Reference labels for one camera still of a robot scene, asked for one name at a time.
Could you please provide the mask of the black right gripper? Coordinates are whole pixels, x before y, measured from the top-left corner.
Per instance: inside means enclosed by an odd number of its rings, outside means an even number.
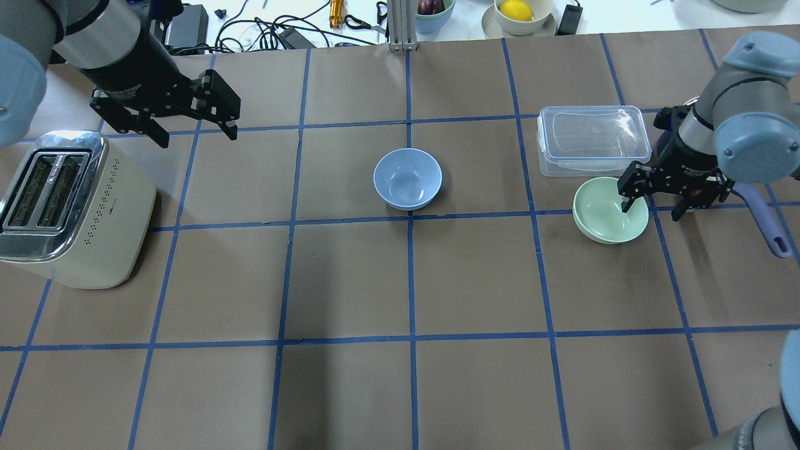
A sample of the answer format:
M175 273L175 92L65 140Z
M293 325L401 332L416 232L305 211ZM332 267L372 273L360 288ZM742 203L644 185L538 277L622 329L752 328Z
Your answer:
M678 222L690 211L726 202L732 193L735 182L724 176L718 158L694 150L678 134L660 136L656 151L653 167L633 161L617 180L622 213L627 214L637 199L651 196L655 190L681 197L671 211L672 221Z

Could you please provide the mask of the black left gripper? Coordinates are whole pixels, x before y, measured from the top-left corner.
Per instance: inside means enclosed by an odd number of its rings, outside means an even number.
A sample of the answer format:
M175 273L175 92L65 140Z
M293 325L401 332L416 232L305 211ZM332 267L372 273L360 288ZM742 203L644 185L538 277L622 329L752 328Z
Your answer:
M93 97L89 107L117 133L134 132L168 148L169 134L152 116L183 115L214 123L232 141L238 138L240 96L214 69L188 79L163 44L135 44L117 62L90 69L89 80L105 94Z

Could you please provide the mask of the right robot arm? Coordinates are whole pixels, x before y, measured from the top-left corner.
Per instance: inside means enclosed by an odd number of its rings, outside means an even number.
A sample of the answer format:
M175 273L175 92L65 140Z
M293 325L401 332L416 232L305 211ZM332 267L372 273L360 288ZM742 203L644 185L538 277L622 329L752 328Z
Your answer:
M756 184L798 177L798 105L788 92L798 64L794 38L767 31L740 37L702 94L658 114L657 163L634 161L626 168L617 182L621 211L661 192L678 197L671 213L678 221L734 194L772 253L793 256Z

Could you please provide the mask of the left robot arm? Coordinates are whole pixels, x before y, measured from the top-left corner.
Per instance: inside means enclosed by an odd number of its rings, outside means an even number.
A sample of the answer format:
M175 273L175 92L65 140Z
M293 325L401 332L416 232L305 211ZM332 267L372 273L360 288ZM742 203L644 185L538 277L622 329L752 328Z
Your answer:
M182 115L238 137L242 100L214 69L189 79L128 1L2 2L2 146L29 131L56 53L91 80L92 110L121 134L169 144L159 118Z

